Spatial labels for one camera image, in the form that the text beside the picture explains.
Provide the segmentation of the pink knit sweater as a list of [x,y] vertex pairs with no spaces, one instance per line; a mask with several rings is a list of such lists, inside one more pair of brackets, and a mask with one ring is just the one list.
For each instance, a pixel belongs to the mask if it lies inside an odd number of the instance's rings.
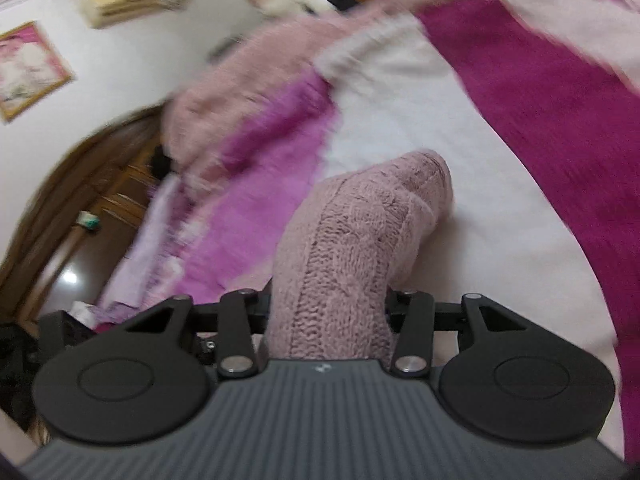
[[274,256],[268,356],[388,362],[386,292],[405,283],[453,200],[449,168],[432,151],[316,184]]

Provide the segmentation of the wall air conditioner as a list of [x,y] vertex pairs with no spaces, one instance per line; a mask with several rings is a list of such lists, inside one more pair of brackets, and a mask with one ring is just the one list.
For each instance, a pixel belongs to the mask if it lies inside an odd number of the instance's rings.
[[107,28],[160,11],[182,11],[191,0],[79,0],[79,12],[94,29]]

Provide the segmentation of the wooden headboard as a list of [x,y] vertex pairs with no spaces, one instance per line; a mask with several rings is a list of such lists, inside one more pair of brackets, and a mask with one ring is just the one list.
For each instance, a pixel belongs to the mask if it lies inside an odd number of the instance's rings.
[[27,206],[1,265],[1,316],[26,330],[93,304],[137,235],[166,165],[164,108],[137,110],[73,148]]

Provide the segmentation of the magenta floral bedspread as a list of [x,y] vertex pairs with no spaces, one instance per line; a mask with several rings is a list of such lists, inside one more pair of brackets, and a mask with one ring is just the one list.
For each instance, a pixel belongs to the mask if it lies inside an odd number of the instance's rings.
[[639,456],[639,0],[438,0],[331,44],[158,190],[99,306],[272,282],[314,186],[415,151],[454,200],[401,286],[479,289],[600,358]]

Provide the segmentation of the framed pink picture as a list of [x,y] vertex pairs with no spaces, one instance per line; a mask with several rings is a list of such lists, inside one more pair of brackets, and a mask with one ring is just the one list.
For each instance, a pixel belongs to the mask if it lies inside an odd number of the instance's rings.
[[1,35],[1,119],[13,119],[75,78],[35,21]]

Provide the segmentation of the pink rumpled quilt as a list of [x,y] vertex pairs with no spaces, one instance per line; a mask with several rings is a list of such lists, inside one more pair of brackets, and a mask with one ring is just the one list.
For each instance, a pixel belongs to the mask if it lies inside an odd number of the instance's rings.
[[176,169],[189,168],[331,44],[380,18],[435,1],[368,0],[343,13],[298,14],[265,24],[171,99],[163,148]]

